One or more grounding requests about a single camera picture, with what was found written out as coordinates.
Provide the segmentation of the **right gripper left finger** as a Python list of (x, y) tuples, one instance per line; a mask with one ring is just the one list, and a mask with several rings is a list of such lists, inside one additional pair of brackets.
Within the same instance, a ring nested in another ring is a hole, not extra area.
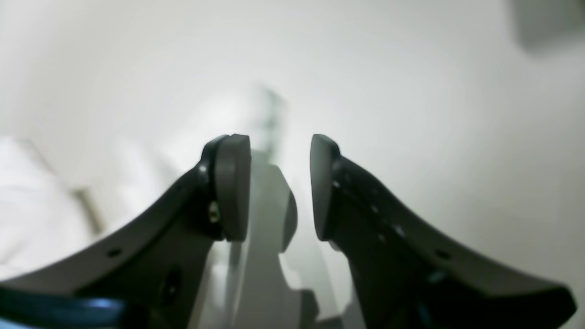
[(38, 329), (186, 329), (207, 255), (242, 242), (250, 139), (222, 135), (133, 221), (88, 248), (1, 283), (1, 319)]

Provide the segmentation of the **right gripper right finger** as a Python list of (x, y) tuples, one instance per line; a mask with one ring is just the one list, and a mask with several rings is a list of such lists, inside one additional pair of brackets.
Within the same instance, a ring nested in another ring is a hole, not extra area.
[(568, 286), (456, 242), (315, 134), (314, 225), (347, 258), (368, 329), (558, 329), (577, 310)]

